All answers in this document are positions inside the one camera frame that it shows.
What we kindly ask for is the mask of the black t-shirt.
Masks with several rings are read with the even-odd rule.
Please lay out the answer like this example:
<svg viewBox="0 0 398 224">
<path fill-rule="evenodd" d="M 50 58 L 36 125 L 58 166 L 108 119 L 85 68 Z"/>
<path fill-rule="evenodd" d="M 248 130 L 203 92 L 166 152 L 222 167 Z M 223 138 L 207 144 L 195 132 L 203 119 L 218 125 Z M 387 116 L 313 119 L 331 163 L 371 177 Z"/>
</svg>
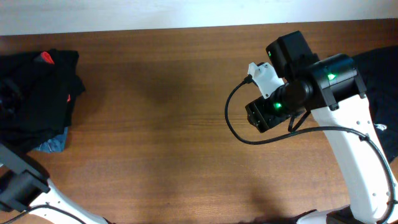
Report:
<svg viewBox="0 0 398 224">
<path fill-rule="evenodd" d="M 74 50 L 57 51 L 74 71 L 72 100 L 67 105 L 40 100 L 32 90 L 32 61 L 43 51 L 1 56 L 1 130 L 63 131 L 71 125 L 76 98 L 85 90 L 76 74 L 79 54 Z"/>
</svg>

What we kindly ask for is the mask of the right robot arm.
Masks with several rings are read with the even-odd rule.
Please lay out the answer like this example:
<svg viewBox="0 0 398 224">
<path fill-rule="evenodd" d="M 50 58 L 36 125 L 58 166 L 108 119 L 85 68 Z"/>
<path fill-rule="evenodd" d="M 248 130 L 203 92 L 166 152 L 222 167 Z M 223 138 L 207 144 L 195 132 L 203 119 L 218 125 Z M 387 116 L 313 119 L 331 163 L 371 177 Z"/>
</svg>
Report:
<svg viewBox="0 0 398 224">
<path fill-rule="evenodd" d="M 294 223 L 396 223 L 397 180 L 354 60 L 345 54 L 319 59 L 299 31 L 279 37 L 266 51 L 269 62 L 248 68 L 261 92 L 246 106 L 248 121 L 265 132 L 309 112 L 325 133 L 349 192 L 348 205 L 306 212 Z"/>
</svg>

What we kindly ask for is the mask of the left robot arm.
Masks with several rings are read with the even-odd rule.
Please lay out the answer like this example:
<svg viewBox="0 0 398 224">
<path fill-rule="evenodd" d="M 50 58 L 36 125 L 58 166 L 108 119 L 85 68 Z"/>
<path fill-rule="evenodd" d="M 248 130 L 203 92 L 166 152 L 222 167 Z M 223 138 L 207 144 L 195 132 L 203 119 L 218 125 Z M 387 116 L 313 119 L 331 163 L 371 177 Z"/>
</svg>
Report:
<svg viewBox="0 0 398 224">
<path fill-rule="evenodd" d="M 47 170 L 23 152 L 2 144 L 1 164 L 8 168 L 1 175 L 1 211 L 20 213 L 8 223 L 25 215 L 36 215 L 51 223 L 109 223 L 62 194 Z"/>
</svg>

